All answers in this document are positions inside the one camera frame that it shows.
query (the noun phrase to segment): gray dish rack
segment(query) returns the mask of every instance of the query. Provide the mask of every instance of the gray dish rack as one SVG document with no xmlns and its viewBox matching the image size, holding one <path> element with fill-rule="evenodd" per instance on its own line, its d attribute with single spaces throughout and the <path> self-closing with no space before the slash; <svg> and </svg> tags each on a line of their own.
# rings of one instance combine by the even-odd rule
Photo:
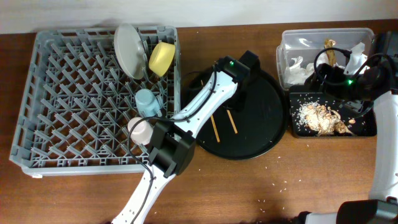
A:
<svg viewBox="0 0 398 224">
<path fill-rule="evenodd" d="M 32 177 L 143 172 L 127 150 L 147 162 L 145 146 L 130 141 L 138 116 L 134 94 L 155 93 L 169 118 L 180 111 L 180 44 L 174 27 L 136 28 L 147 57 L 159 41 L 175 44 L 163 77 L 129 78 L 116 60 L 115 29 L 46 30 L 36 35 L 10 160 Z"/>
</svg>

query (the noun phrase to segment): pink cup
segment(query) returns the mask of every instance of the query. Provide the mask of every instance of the pink cup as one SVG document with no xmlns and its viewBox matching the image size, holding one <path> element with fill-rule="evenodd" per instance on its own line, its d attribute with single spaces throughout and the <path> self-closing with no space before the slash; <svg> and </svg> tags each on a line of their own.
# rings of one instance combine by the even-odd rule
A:
<svg viewBox="0 0 398 224">
<path fill-rule="evenodd" d="M 129 121 L 127 124 L 127 129 L 131 130 L 133 125 L 135 125 L 140 119 L 140 117 L 135 117 Z M 149 144 L 150 138 L 152 137 L 153 133 L 152 126 L 147 121 L 141 121 L 135 128 L 134 131 L 131 133 L 131 139 L 135 144 Z"/>
</svg>

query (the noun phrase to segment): black rectangular tray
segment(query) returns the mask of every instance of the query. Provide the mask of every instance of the black rectangular tray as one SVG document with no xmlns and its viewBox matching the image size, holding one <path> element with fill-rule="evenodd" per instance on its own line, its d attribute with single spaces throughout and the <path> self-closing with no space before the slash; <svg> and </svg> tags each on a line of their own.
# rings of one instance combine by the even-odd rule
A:
<svg viewBox="0 0 398 224">
<path fill-rule="evenodd" d="M 296 138 L 318 137 L 317 131 L 306 128 L 305 124 L 299 124 L 299 108 L 302 104 L 310 102 L 317 102 L 320 105 L 326 105 L 326 107 L 330 106 L 332 110 L 339 112 L 341 115 L 341 120 L 345 123 L 345 125 L 351 125 L 348 129 L 356 135 L 352 136 L 349 133 L 340 134 L 335 132 L 334 135 L 329 135 L 327 137 L 365 137 L 375 136 L 377 134 L 376 119 L 374 117 L 373 109 L 371 109 L 365 115 L 355 118 L 354 124 L 349 124 L 349 118 L 354 118 L 355 113 L 345 107 L 339 108 L 339 103 L 334 98 L 324 93 L 310 91 L 305 86 L 292 86 L 289 89 L 289 104 L 290 115 L 292 117 L 292 133 Z"/>
</svg>

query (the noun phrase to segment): white plate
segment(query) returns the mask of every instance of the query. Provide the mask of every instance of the white plate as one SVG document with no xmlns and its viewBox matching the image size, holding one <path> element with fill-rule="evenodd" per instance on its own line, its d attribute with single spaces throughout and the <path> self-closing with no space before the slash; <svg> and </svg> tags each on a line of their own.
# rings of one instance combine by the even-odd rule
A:
<svg viewBox="0 0 398 224">
<path fill-rule="evenodd" d="M 116 58 L 125 74 L 141 79 L 146 73 L 147 57 L 139 34 L 130 24 L 121 24 L 114 35 Z"/>
</svg>

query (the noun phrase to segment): wooden stick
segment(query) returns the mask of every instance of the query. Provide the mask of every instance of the wooden stick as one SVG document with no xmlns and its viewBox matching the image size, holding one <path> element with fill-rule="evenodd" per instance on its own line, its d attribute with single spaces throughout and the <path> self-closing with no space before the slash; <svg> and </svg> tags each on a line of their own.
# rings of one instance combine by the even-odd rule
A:
<svg viewBox="0 0 398 224">
<path fill-rule="evenodd" d="M 231 112 L 229 110 L 226 110 L 226 112 L 228 113 L 229 120 L 231 121 L 231 124 L 232 124 L 232 128 L 234 128 L 234 132 L 235 132 L 235 134 L 237 134 L 238 130 L 236 129 L 234 119 L 232 119 Z"/>
<path fill-rule="evenodd" d="M 213 115 L 211 115 L 210 118 L 211 118 L 211 123 L 213 124 L 214 133 L 216 134 L 217 143 L 220 143 L 220 137 L 218 137 L 218 131 L 217 131 L 216 123 L 214 122 Z"/>
</svg>

